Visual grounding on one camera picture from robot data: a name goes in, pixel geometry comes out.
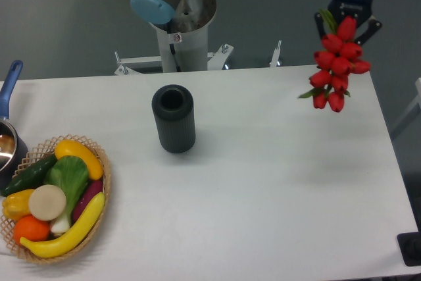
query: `pot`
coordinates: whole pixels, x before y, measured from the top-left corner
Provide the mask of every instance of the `pot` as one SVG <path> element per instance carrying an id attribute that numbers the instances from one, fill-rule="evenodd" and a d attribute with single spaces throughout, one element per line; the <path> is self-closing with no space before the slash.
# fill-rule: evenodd
<path id="1" fill-rule="evenodd" d="M 7 187 L 12 180 L 14 171 L 26 157 L 28 148 L 9 119 L 9 102 L 14 85 L 16 84 L 22 61 L 14 61 L 0 90 L 0 190 Z"/>

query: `eggplant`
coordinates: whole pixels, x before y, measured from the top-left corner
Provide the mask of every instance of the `eggplant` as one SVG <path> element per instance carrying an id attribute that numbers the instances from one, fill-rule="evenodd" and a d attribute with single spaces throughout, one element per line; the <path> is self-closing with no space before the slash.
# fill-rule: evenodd
<path id="1" fill-rule="evenodd" d="M 72 213 L 73 223 L 75 223 L 78 220 L 78 218 L 80 217 L 80 215 L 86 208 L 86 205 L 89 203 L 89 201 L 91 201 L 93 197 L 95 197 L 99 192 L 102 192 L 102 191 L 103 191 L 102 180 L 96 180 L 87 187 L 82 198 L 79 200 L 79 202 L 76 204 L 76 206 L 73 209 L 73 213 Z"/>

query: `tulip bouquet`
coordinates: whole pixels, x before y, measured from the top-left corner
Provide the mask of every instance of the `tulip bouquet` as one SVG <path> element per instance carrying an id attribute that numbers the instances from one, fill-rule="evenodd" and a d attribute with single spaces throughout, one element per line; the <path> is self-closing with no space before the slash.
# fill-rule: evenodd
<path id="1" fill-rule="evenodd" d="M 320 70 L 309 78 L 313 88 L 299 98 L 312 97 L 314 108 L 323 109 L 329 103 L 333 111 L 340 112 L 345 104 L 345 95 L 350 96 L 349 75 L 364 74 L 371 65 L 360 59 L 361 46 L 353 41 L 357 21 L 352 16 L 346 16 L 337 25 L 329 11 L 321 10 L 320 14 L 331 33 L 322 37 L 322 46 L 326 50 L 314 53 Z"/>

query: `wicker basket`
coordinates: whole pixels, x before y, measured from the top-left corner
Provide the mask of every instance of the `wicker basket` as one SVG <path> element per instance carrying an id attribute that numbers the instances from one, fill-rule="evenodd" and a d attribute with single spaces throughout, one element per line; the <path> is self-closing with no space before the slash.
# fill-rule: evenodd
<path id="1" fill-rule="evenodd" d="M 38 161 L 39 159 L 53 154 L 56 144 L 58 144 L 61 140 L 65 140 L 65 139 L 75 140 L 84 144 L 100 160 L 104 168 L 103 192 L 105 195 L 105 205 L 104 205 L 101 215 L 98 218 L 98 221 L 95 223 L 92 230 L 85 237 L 85 239 L 78 246 L 76 246 L 76 248 L 69 251 L 68 253 L 65 253 L 64 255 L 54 257 L 54 258 L 49 258 L 49 259 L 44 259 L 44 258 L 35 256 L 31 251 L 29 251 L 25 247 L 20 247 L 19 245 L 17 245 L 13 239 L 13 228 L 14 228 L 13 220 L 5 218 L 3 214 L 1 214 L 0 234 L 3 235 L 3 239 L 6 241 L 6 247 L 10 249 L 10 251 L 14 253 L 19 259 L 24 259 L 30 263 L 35 263 L 39 265 L 57 263 L 59 261 L 65 260 L 77 254 L 82 248 L 84 248 L 91 241 L 91 239 L 95 235 L 99 225 L 102 222 L 105 209 L 107 208 L 107 205 L 108 205 L 108 200 L 109 200 L 110 192 L 111 192 L 110 162 L 104 150 L 101 148 L 101 146 L 99 146 L 97 143 L 95 143 L 94 141 L 90 140 L 89 138 L 85 136 L 73 136 L 69 134 L 67 136 L 59 136 L 57 138 L 46 140 L 43 144 L 41 143 L 38 144 L 37 147 L 34 147 L 32 149 L 32 152 L 29 152 L 28 154 L 26 154 L 26 158 L 22 159 L 22 163 L 18 166 L 18 170 L 15 171 L 14 176 L 19 174 L 22 170 L 24 170 L 26 167 L 28 167 L 32 163 Z"/>

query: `yellow pepper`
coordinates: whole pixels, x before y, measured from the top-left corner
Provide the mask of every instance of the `yellow pepper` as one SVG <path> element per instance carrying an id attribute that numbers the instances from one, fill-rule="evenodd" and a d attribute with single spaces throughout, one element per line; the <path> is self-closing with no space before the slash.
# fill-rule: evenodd
<path id="1" fill-rule="evenodd" d="M 10 194 L 3 200 L 3 215 L 11 220 L 20 220 L 26 215 L 30 215 L 28 201 L 34 189 L 27 189 L 23 191 Z"/>

